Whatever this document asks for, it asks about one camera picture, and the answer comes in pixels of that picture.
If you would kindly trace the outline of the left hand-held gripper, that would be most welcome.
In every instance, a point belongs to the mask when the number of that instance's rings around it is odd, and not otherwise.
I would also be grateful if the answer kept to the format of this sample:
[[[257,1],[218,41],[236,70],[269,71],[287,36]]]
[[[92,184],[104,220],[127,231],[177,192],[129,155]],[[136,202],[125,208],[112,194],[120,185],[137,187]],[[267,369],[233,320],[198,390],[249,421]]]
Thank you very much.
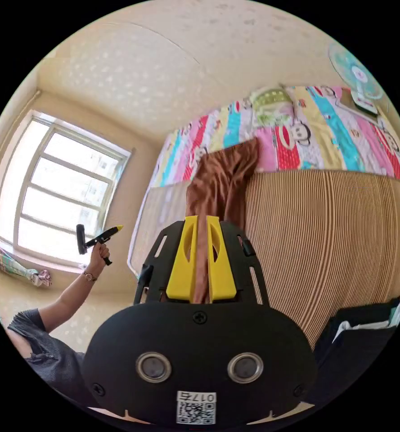
[[[101,243],[101,244],[107,243],[112,236],[120,232],[122,229],[123,229],[123,225],[116,225],[112,228],[107,229],[106,231],[102,232],[101,234],[99,234],[98,236],[96,236],[95,238],[89,241],[85,240],[85,253],[88,252],[89,249],[93,248],[93,246],[96,243]],[[105,258],[105,262],[107,266],[112,264],[110,258],[109,259]]]

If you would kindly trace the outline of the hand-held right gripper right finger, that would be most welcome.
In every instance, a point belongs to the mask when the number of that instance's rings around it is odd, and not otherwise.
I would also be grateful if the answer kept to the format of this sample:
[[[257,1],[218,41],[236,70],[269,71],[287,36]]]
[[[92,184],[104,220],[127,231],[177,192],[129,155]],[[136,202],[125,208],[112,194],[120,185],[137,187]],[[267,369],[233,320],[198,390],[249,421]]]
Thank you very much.
[[[207,216],[207,262],[210,302],[234,299],[236,286],[220,220],[216,216]]]

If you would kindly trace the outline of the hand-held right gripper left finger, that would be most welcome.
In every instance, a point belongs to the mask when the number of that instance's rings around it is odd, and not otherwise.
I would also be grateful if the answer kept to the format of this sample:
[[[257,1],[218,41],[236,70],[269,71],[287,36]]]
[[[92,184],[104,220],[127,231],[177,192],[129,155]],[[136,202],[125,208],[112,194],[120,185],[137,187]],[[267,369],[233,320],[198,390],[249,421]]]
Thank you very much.
[[[197,239],[198,216],[187,216],[166,288],[166,296],[172,301],[193,301],[196,287]]]

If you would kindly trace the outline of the person's left hand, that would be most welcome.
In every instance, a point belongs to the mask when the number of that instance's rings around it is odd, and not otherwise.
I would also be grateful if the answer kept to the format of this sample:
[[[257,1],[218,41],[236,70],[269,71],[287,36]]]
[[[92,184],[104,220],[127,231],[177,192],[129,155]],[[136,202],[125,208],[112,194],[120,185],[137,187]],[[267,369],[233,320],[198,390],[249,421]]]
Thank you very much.
[[[91,274],[94,279],[97,279],[106,266],[105,258],[109,259],[110,252],[107,245],[96,243],[90,255],[90,262],[86,267],[86,273]]]

